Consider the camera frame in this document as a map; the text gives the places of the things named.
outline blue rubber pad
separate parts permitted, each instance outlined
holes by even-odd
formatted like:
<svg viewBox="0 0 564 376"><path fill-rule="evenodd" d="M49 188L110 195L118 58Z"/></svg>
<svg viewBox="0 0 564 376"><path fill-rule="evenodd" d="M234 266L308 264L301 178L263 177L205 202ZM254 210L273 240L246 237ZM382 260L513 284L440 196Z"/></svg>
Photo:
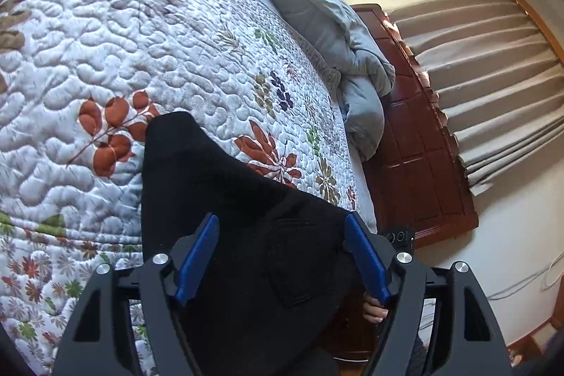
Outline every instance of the blue rubber pad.
<svg viewBox="0 0 564 376"><path fill-rule="evenodd" d="M219 240L219 220L211 215L180 268L176 299L185 306L194 299Z"/></svg>
<svg viewBox="0 0 564 376"><path fill-rule="evenodd" d="M349 214L345 219L345 239L366 291L385 306L390 299L390 292L386 287L386 270L353 214Z"/></svg>

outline bed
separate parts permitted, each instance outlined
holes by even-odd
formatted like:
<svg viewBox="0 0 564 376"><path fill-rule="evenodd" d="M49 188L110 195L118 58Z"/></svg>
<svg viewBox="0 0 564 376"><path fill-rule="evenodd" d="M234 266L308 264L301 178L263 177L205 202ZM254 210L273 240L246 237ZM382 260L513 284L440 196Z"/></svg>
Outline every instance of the bed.
<svg viewBox="0 0 564 376"><path fill-rule="evenodd" d="M161 114L189 111L257 173L376 230L338 75L270 0L0 0L0 74L0 321L36 374L96 266L142 263L143 145Z"/></svg>

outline black pants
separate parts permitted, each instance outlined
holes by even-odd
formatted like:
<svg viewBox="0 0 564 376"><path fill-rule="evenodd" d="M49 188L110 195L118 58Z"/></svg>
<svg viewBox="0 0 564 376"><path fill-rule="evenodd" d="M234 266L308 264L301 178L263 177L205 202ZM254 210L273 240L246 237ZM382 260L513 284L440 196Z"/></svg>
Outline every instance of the black pants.
<svg viewBox="0 0 564 376"><path fill-rule="evenodd" d="M348 212L257 174L186 112L155 118L143 163L145 259L192 234L207 212L219 217L219 243L183 316L198 364L205 376L290 368L356 276L341 248Z"/></svg>

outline metal screw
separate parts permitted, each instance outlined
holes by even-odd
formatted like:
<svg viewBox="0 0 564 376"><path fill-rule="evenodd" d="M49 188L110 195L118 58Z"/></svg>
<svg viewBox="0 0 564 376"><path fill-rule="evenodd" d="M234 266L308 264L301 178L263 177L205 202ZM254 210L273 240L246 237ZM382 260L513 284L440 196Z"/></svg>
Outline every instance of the metal screw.
<svg viewBox="0 0 564 376"><path fill-rule="evenodd" d="M411 263L411 260L413 260L413 257L411 257L411 255L407 252L399 252L399 254L396 255L396 258L400 263Z"/></svg>
<svg viewBox="0 0 564 376"><path fill-rule="evenodd" d="M168 255L166 254L157 254L153 257L153 263L156 265L164 265L168 262Z"/></svg>
<svg viewBox="0 0 564 376"><path fill-rule="evenodd" d="M468 265L463 261L457 261L455 264L456 271L459 273L467 273L468 272Z"/></svg>
<svg viewBox="0 0 564 376"><path fill-rule="evenodd" d="M106 275L109 273L109 269L110 269L110 265L108 265L107 263L102 263L101 265L98 265L98 268L96 268L96 272L99 275Z"/></svg>

